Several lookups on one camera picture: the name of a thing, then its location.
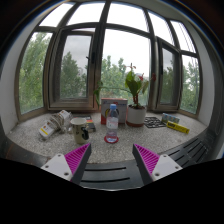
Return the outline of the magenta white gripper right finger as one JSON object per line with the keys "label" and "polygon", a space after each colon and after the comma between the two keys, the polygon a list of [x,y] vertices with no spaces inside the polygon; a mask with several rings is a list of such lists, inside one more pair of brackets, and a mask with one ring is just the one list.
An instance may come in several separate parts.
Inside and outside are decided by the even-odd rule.
{"label": "magenta white gripper right finger", "polygon": [[133,145],[133,155],[145,185],[182,169],[167,154],[158,155],[138,144]]}

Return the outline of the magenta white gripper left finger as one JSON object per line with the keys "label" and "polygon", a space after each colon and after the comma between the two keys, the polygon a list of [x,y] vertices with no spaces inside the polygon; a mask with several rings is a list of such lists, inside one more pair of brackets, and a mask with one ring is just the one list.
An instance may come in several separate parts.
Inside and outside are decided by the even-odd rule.
{"label": "magenta white gripper left finger", "polygon": [[42,169],[79,185],[90,154],[91,144],[87,143],[66,155],[56,154]]}

